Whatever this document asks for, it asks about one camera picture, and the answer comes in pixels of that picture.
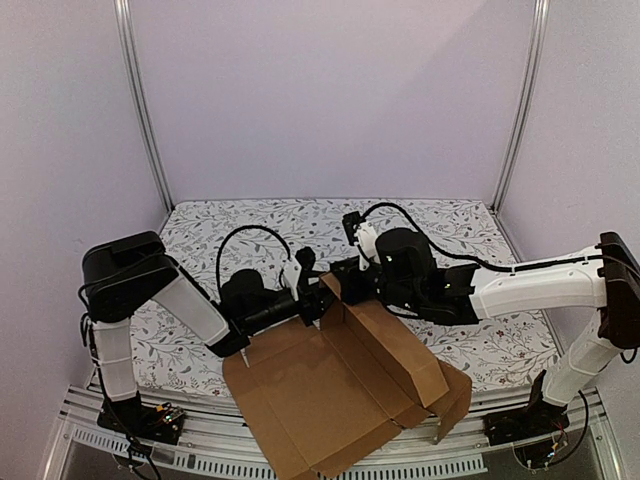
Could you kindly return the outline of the front aluminium rail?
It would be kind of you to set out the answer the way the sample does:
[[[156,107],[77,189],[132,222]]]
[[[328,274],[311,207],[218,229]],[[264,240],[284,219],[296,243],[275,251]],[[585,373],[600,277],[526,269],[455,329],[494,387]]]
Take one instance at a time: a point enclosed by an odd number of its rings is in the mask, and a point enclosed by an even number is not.
[[[489,414],[524,406],[526,387],[479,392],[468,415],[436,441],[430,417],[340,473],[342,479],[625,479],[596,389],[569,405],[550,434],[493,445]],[[232,398],[145,390],[149,432],[134,446],[103,407],[99,385],[71,386],[49,442],[42,479],[273,479]]]

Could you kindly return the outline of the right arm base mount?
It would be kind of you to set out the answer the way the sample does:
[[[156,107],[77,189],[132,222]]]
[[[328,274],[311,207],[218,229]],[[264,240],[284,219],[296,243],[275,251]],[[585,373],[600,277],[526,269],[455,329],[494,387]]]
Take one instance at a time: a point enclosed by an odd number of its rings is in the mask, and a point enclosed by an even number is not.
[[[550,434],[570,425],[567,406],[548,403],[542,386],[546,371],[536,377],[528,403],[521,408],[489,413],[483,417],[483,433],[491,446]]]

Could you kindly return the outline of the aluminium frame post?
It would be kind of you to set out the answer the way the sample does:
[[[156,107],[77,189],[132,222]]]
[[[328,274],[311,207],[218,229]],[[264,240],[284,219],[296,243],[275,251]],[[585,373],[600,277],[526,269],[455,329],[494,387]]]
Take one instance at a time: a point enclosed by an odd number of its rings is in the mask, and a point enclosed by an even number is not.
[[[549,0],[537,0],[534,3],[532,28],[517,108],[511,127],[511,133],[507,142],[503,163],[498,176],[498,181],[490,204],[490,210],[496,216],[500,214],[505,205],[526,131],[544,49],[549,7]]]
[[[156,140],[148,102],[146,99],[142,70],[136,48],[131,5],[127,0],[114,1],[115,19],[122,50],[124,67],[128,78],[142,144],[149,164],[150,172],[164,210],[170,214],[175,209],[168,177],[162,163]]]

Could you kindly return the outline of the floral patterned table mat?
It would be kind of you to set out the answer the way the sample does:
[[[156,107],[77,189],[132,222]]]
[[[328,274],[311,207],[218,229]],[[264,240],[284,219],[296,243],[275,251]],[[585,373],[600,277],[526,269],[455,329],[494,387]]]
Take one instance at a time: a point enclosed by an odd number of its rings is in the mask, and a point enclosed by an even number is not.
[[[275,287],[286,255],[310,247],[316,266],[353,254],[342,227],[352,211],[367,212],[378,232],[419,225],[438,245],[442,266],[470,254],[492,264],[513,255],[483,203],[474,200],[281,199],[179,204],[161,230],[167,252],[210,295],[243,268]],[[409,329],[441,360],[465,372],[476,392],[530,385],[559,357],[544,316],[510,314],[473,326],[411,320]],[[130,338],[138,385],[189,396],[225,397],[222,362],[171,314],[148,303],[135,314]]]

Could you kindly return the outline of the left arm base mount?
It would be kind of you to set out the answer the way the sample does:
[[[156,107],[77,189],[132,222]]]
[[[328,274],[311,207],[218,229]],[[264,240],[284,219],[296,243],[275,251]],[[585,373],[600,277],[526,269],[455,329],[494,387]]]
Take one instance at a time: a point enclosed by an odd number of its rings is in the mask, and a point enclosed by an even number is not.
[[[136,394],[116,402],[106,398],[97,425],[138,439],[177,445],[185,418],[186,412],[181,407],[170,402],[146,406],[140,394]]]

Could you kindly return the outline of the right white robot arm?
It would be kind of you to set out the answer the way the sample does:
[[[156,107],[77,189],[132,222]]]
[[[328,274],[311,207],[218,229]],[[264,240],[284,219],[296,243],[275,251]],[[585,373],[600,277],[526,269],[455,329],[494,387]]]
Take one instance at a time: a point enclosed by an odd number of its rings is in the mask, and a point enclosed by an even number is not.
[[[639,346],[639,263],[616,232],[569,255],[507,266],[463,258],[442,268],[426,236],[407,228],[367,234],[357,246],[356,256],[330,265],[349,305],[377,300],[444,326],[530,310],[593,309],[567,353],[536,379],[517,415],[524,435],[539,435],[615,356]]]

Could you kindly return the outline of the right aluminium frame post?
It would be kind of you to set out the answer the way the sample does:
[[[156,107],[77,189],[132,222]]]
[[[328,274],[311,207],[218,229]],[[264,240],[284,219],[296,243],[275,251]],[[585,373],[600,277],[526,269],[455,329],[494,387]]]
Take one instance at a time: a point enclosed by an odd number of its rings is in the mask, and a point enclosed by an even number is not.
[[[517,108],[511,127],[511,133],[507,142],[503,163],[498,176],[498,181],[490,204],[490,210],[496,216],[500,214],[505,205],[526,131],[544,49],[549,7],[549,0],[537,0],[534,3],[532,28]]]

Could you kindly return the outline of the brown cardboard box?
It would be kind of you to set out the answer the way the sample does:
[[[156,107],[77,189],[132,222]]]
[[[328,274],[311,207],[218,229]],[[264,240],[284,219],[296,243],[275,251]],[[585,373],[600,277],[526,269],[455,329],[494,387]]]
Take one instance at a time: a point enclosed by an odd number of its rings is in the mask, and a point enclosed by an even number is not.
[[[279,479],[336,477],[430,416],[440,442],[469,412],[472,380],[377,300],[350,306],[338,279],[317,326],[292,319],[223,362],[223,377]]]

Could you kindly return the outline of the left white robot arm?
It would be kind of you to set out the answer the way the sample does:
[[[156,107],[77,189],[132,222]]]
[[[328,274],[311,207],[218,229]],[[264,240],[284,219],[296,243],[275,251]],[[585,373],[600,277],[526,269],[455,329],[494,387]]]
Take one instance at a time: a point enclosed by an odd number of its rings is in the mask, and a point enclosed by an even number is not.
[[[191,333],[209,354],[230,357],[254,336],[290,319],[310,326],[320,320],[331,293],[314,267],[312,249],[287,251],[279,287],[266,286],[261,273],[245,268],[212,297],[172,256],[152,231],[103,243],[81,261],[86,337],[102,375],[111,419],[128,434],[148,426],[138,393],[133,337],[137,317],[149,308]]]

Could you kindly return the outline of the left aluminium frame post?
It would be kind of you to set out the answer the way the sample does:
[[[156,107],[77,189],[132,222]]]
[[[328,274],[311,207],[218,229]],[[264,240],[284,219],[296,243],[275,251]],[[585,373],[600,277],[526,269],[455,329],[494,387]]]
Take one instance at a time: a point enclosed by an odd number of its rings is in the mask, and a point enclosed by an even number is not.
[[[146,99],[142,70],[136,48],[131,5],[127,0],[114,1],[115,19],[122,50],[124,67],[128,78],[142,144],[149,164],[150,172],[164,210],[170,214],[175,209],[168,177],[162,163],[156,140],[148,102]]]

